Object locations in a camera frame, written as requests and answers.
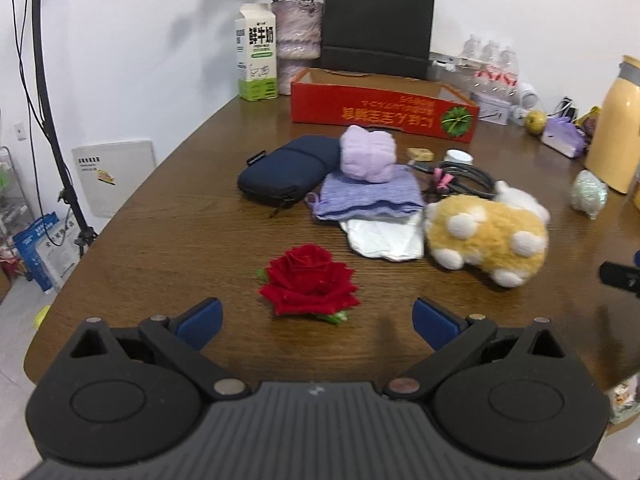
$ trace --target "milk carton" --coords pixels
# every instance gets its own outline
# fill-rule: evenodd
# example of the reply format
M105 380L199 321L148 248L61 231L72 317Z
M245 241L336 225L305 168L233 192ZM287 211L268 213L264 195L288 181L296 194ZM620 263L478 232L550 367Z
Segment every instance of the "milk carton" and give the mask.
M238 85L247 101L278 96L276 17L266 4L245 4L236 20Z

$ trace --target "light stand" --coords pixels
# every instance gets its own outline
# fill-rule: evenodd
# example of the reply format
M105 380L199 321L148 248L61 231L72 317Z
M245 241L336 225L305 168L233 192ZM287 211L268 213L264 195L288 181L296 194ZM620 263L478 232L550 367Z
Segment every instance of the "light stand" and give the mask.
M71 177L69 175L68 168L66 167L62 152L60 151L60 144L58 142L58 136L56 135L56 128L53 124L53 116L51 113L51 104L49 103L49 94L47 92L47 81L44 73L44 62L42 59L42 28L40 24L40 16L42 10L42 0L31 0L31 27L33 29L33 57L35 61L35 76L36 76L36 88L38 92L38 98L42 106L42 126L44 134L49 139L51 144L51 151L53 152L53 158L56 161L56 167L60 174L60 180L62 181L63 189L60 192L59 200L67 204L78 222L80 234L76 238L75 242L80 247L80 256L84 254L84 249L90 246L97 237L94 228L87 225L84 214L78 202L78 196L76 190L71 183Z

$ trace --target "stuffed animal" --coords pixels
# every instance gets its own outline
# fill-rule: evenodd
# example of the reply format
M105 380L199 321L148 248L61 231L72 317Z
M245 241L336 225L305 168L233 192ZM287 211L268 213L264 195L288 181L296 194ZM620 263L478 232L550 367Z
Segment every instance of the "stuffed animal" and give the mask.
M453 195L427 206L431 254L446 269L480 267L500 286L525 283L542 267L549 211L529 193L496 183L496 198Z

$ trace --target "red rose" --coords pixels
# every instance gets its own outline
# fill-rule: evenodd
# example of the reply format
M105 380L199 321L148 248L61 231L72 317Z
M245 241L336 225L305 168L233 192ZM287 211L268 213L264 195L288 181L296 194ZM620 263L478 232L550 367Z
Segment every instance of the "red rose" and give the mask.
M332 254L315 244L295 247L284 256L271 260L266 269L270 282L260 289L282 314L332 316L359 305L352 292L354 273L345 264L332 261Z

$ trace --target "navy blue pouch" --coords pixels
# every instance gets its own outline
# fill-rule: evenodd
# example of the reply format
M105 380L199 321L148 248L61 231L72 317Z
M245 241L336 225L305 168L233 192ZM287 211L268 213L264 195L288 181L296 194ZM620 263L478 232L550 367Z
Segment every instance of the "navy blue pouch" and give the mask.
M306 135L274 152L258 153L238 176L238 189L248 197L280 209L302 200L340 166L340 140Z

